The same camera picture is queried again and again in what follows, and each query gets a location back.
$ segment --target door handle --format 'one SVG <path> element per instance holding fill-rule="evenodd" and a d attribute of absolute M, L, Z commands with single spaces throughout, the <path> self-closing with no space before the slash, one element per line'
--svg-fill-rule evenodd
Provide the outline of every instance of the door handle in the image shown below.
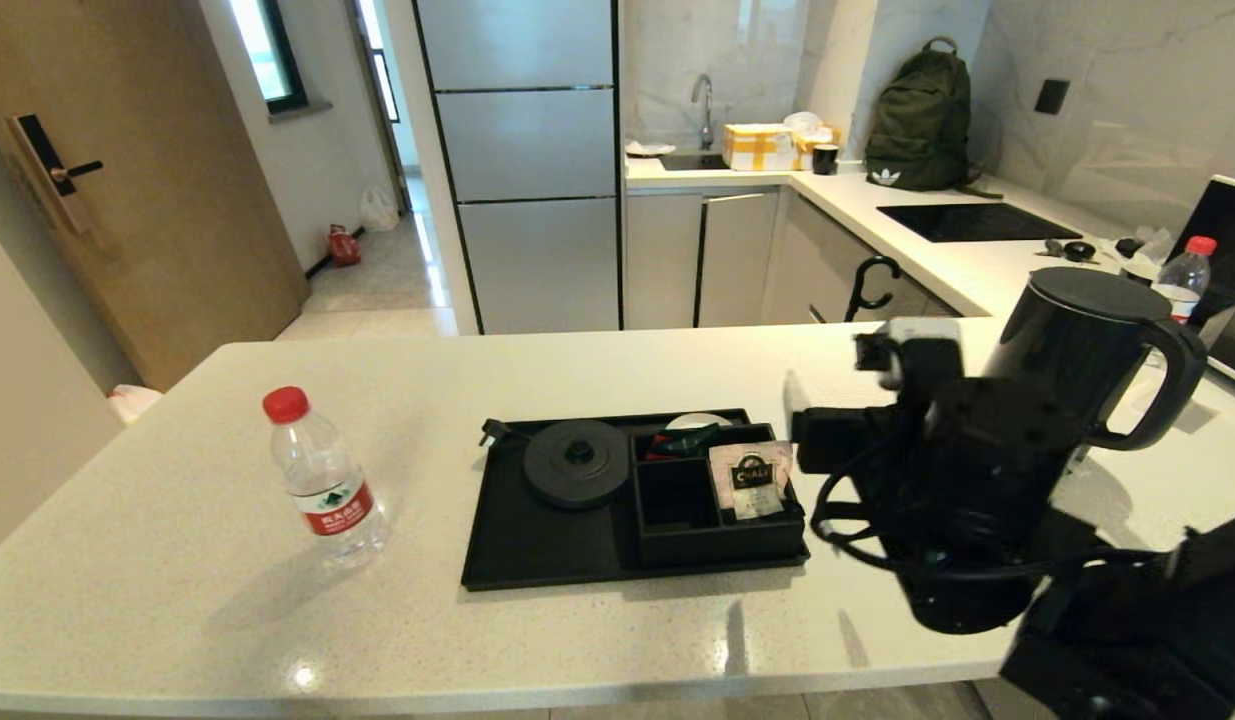
<path fill-rule="evenodd" d="M 36 115 L 15 115 L 7 120 L 7 126 L 27 156 L 40 183 L 49 191 L 47 195 L 56 200 L 56 207 L 64 215 L 70 228 L 78 233 L 86 232 L 91 227 L 91 219 L 88 217 L 88 209 L 78 196 L 73 178 L 100 170 L 104 167 L 101 161 L 67 169 L 53 147 L 53 141 L 49 141 L 49 133 L 44 131 Z"/>
<path fill-rule="evenodd" d="M 867 300 L 861 296 L 861 290 L 865 289 L 865 273 L 867 273 L 869 268 L 873 268 L 873 266 L 888 266 L 888 269 L 892 269 L 893 279 L 899 279 L 902 277 L 902 267 L 897 264 L 897 261 L 888 258 L 887 254 L 877 254 L 874 258 L 863 261 L 863 263 L 858 266 L 858 272 L 856 272 L 856 278 L 853 279 L 853 295 L 848 298 L 848 310 L 844 315 L 844 321 L 846 324 L 853 322 L 856 311 L 861 308 L 867 310 L 878 310 L 888 303 L 892 303 L 890 291 L 883 293 L 878 300 Z"/>
<path fill-rule="evenodd" d="M 69 169 L 53 168 L 49 169 L 49 177 L 53 177 L 54 182 L 68 182 L 70 178 L 85 177 L 93 170 L 100 170 L 105 165 L 101 161 L 91 161 L 91 163 L 85 163 Z"/>

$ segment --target faucet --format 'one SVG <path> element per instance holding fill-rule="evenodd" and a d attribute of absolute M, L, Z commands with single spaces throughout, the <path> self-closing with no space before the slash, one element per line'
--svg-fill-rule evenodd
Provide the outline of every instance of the faucet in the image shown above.
<path fill-rule="evenodd" d="M 701 86 L 705 86 L 705 106 L 701 107 L 701 149 L 710 149 L 714 144 L 714 131 L 710 128 L 710 106 L 714 104 L 714 90 L 710 86 L 710 77 L 705 73 L 699 74 L 698 82 L 693 86 L 693 101 L 698 101 L 701 95 Z"/>

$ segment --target adidas logo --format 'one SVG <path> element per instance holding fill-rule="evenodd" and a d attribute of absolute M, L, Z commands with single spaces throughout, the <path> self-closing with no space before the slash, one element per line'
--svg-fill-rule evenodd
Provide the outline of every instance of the adidas logo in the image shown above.
<path fill-rule="evenodd" d="M 895 183 L 897 178 L 900 178 L 900 177 L 902 177 L 902 170 L 897 170 L 895 173 L 890 173 L 890 172 L 888 172 L 888 168 L 882 169 L 882 170 L 876 172 L 876 173 L 869 173 L 869 178 L 872 178 L 872 179 L 874 179 L 874 182 L 882 184 L 882 186 L 892 186 L 892 183 Z"/>

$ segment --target bottle label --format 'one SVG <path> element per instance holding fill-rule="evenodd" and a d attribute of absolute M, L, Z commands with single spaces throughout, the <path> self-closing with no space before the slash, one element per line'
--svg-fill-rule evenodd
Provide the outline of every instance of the bottle label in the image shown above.
<path fill-rule="evenodd" d="M 1174 284 L 1155 283 L 1151 285 L 1151 290 L 1166 296 L 1173 304 L 1173 320 L 1179 324 L 1187 322 L 1191 314 L 1194 312 L 1194 306 L 1199 304 L 1198 291 L 1189 291 L 1187 288 L 1174 287 Z"/>
<path fill-rule="evenodd" d="M 353 480 L 335 484 L 316 495 L 294 495 L 293 501 L 316 536 L 343 534 L 373 510 L 373 493 L 364 483 L 364 475 L 356 475 Z"/>

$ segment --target electrical outlet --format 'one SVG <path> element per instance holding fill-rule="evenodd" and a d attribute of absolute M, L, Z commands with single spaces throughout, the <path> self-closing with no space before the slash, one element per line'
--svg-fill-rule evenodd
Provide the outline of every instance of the electrical outlet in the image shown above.
<path fill-rule="evenodd" d="M 1068 90 L 1070 79 L 1046 79 L 1044 86 L 1039 88 L 1039 100 L 1034 101 L 1034 111 L 1056 115 L 1061 111 L 1061 104 L 1066 100 Z"/>

